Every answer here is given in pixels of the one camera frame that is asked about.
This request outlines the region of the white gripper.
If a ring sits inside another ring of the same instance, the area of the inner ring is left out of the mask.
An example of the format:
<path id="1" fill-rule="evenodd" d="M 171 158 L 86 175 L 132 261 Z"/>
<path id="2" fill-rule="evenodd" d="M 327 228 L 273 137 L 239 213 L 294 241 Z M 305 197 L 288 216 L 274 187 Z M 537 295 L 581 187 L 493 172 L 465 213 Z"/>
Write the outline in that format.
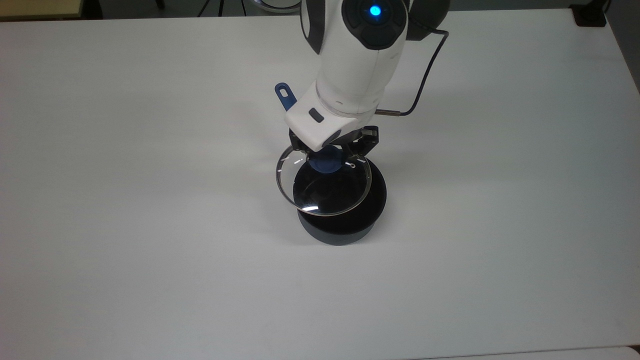
<path id="1" fill-rule="evenodd" d="M 313 151 L 329 145 L 345 145 L 348 158 L 365 158 L 380 143 L 379 127 L 368 125 L 375 111 L 375 108 L 359 113 L 339 111 L 322 99 L 313 82 L 297 101 L 286 105 L 285 123 L 291 148 L 304 153 L 306 161 Z"/>

